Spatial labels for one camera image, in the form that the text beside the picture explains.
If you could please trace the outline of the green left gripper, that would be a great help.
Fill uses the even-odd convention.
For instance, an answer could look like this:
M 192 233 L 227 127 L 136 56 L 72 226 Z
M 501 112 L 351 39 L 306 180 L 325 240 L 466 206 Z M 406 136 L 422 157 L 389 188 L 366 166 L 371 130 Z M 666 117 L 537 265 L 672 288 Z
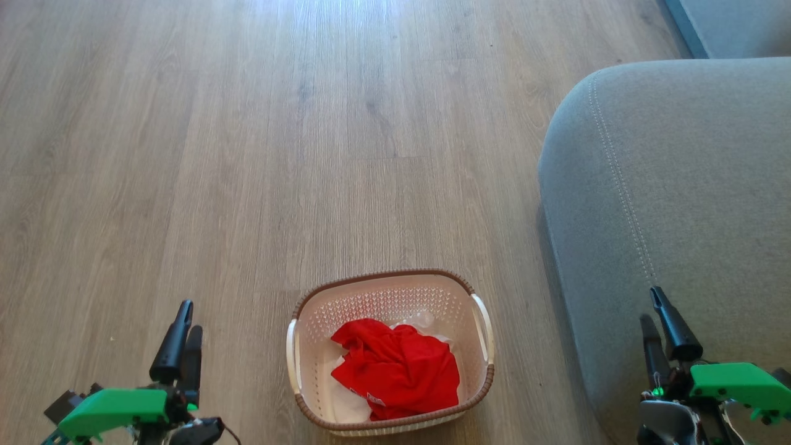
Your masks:
M 170 433 L 193 420 L 200 404 L 203 327 L 194 326 L 194 302 L 184 300 L 167 328 L 150 366 L 150 385 L 101 387 L 81 396 L 57 430 L 71 442 L 103 441 L 103 434 L 123 428 L 136 442 L 165 442 Z M 182 386 L 172 385 L 182 379 Z

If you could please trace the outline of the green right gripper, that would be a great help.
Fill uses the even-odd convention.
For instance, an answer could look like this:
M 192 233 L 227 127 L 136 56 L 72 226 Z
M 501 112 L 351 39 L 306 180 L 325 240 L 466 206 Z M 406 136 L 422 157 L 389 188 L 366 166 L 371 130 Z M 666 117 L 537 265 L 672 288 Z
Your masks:
M 650 296 L 666 342 L 664 354 L 653 319 L 641 315 L 650 400 L 680 402 L 689 407 L 703 402 L 734 401 L 751 409 L 751 419 L 759 419 L 765 425 L 789 419 L 789 373 L 782 367 L 770 373 L 754 363 L 697 362 L 671 371 L 667 358 L 679 363 L 694 362 L 703 357 L 703 346 L 661 287 L 651 287 Z

